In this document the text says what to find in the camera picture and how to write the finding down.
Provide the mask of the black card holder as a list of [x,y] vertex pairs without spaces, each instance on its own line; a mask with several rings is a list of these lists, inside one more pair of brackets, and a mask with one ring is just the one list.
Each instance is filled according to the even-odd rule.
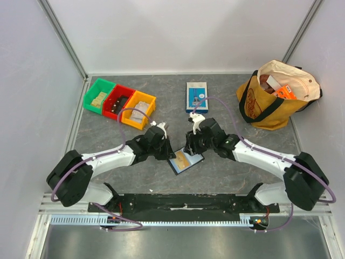
[[205,159],[201,154],[189,155],[184,151],[184,148],[178,149],[174,154],[176,157],[169,159],[168,164],[175,175],[180,175]]

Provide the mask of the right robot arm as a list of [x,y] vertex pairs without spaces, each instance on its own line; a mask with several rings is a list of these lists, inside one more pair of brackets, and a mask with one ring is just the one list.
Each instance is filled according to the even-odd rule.
[[292,155],[256,146],[236,134],[226,134],[214,118],[201,114],[190,114],[189,121],[192,130],[186,133],[184,148],[189,155],[211,149],[221,158],[256,166],[280,179],[273,184],[259,183],[251,190],[247,206],[252,212],[285,202],[311,211],[329,185],[322,169],[308,153]]

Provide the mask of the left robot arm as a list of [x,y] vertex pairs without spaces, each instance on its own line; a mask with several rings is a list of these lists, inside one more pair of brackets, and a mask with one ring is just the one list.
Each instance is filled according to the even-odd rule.
[[64,207],[95,201],[105,211],[115,211],[119,205],[115,190],[108,183],[96,184],[92,180],[113,169],[142,163],[150,156],[158,161],[175,158],[166,128],[164,122],[153,122],[145,134],[116,148],[91,154],[67,152],[46,178],[52,189],[51,200]]

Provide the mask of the plastic bags in yellow bin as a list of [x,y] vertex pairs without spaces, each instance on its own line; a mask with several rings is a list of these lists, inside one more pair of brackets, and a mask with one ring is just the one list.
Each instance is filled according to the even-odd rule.
[[141,123],[142,119],[144,118],[143,114],[146,113],[148,107],[149,107],[148,103],[145,103],[144,101],[139,101],[135,105],[134,110],[132,110],[130,120]]

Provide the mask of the yellow plastic bin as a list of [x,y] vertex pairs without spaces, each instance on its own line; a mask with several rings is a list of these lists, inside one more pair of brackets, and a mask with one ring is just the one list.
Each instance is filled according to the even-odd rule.
[[125,108],[129,110],[122,112],[121,122],[142,130],[149,123],[147,116],[151,116],[156,109],[156,97],[135,91]]

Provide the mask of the blue white box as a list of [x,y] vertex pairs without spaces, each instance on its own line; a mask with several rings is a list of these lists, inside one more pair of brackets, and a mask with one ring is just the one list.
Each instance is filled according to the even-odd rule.
[[187,82],[185,96],[185,111],[191,113],[194,108],[208,96],[206,82]]

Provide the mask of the black parts in red bin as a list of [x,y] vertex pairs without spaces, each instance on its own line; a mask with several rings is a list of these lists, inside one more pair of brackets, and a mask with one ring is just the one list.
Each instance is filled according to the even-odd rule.
[[124,108],[124,106],[126,105],[126,102],[128,101],[128,97],[122,95],[120,97],[117,98],[117,100],[114,102],[112,108],[111,108],[111,112],[113,114],[119,114],[119,112]]

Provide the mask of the red plastic bin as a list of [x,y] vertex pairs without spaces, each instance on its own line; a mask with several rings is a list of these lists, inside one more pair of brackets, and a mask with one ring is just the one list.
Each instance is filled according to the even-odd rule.
[[106,100],[103,102],[102,115],[117,120],[120,111],[125,107],[135,90],[116,84]]

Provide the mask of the yellow canvas tote bag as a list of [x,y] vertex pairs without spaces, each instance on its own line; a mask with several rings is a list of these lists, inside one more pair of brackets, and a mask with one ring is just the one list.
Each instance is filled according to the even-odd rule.
[[322,97],[315,78],[300,67],[272,60],[255,70],[236,92],[243,119],[254,127],[277,130]]

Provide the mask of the tan blocks in green bin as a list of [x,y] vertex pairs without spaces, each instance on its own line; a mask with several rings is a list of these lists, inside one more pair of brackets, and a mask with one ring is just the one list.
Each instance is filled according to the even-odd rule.
[[107,93],[106,93],[106,92],[100,92],[100,93],[98,94],[98,96],[95,97],[95,98],[92,100],[91,106],[100,108],[102,102],[104,101],[104,99],[105,99],[106,97],[107,97]]

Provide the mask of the green plastic bin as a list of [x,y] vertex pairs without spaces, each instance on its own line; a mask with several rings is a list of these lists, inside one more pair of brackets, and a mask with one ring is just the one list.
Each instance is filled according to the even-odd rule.
[[115,85],[113,82],[98,78],[84,95],[83,108],[102,114],[103,104]]

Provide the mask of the orange box in bag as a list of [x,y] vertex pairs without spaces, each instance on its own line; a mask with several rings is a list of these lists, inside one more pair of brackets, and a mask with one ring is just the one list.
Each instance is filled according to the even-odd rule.
[[293,93],[289,85],[282,86],[278,90],[274,91],[272,94],[281,99],[297,100],[296,95]]

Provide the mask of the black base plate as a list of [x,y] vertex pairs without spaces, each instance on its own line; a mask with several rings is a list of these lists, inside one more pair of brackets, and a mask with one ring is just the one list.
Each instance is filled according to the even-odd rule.
[[244,213],[279,213],[279,205],[261,205],[235,194],[123,194],[105,206],[110,212],[146,222],[238,221]]

